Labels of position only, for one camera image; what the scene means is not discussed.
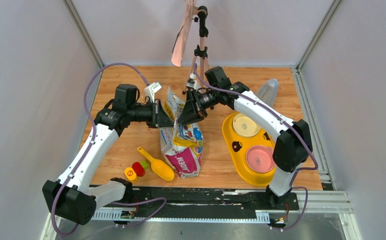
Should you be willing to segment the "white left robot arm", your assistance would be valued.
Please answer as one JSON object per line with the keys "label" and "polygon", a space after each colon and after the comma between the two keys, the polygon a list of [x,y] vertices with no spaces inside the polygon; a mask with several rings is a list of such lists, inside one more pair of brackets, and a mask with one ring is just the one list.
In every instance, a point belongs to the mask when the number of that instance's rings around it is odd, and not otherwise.
{"label": "white left robot arm", "polygon": [[95,211],[113,202],[123,207],[134,200],[132,183],[114,177],[108,183],[90,187],[91,179],[110,147],[131,122],[145,122],[149,128],[174,125],[166,115],[155,93],[158,82],[145,88],[146,103],[138,103],[138,88],[132,84],[116,87],[115,97],[100,110],[84,145],[70,166],[57,178],[48,180],[42,188],[51,213],[79,225],[87,224]]}

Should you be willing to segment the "pet food bag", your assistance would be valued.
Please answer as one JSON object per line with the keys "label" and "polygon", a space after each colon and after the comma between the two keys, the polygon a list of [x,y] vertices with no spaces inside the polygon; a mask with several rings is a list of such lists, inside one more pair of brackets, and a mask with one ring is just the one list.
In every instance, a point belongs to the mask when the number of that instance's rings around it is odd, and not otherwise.
{"label": "pet food bag", "polygon": [[184,104],[185,102],[168,88],[163,109],[174,122],[174,126],[160,128],[161,153],[166,163],[182,179],[199,175],[203,154],[203,134],[199,125],[178,124]]}

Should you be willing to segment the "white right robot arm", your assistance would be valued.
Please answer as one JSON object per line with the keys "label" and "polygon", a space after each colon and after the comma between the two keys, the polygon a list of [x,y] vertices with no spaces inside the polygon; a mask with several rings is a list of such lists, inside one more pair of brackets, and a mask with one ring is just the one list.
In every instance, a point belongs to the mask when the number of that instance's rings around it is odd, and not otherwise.
{"label": "white right robot arm", "polygon": [[177,123],[184,126],[200,122],[208,116],[207,109],[221,104],[244,114],[266,130],[275,141],[272,156],[276,165],[275,175],[266,188],[266,201],[271,208],[280,208],[286,203],[297,172],[303,169],[302,164],[309,157],[314,158],[308,123],[303,119],[294,121],[278,113],[245,84],[239,81],[232,83],[220,66],[207,70],[205,76],[207,91],[187,90]]}

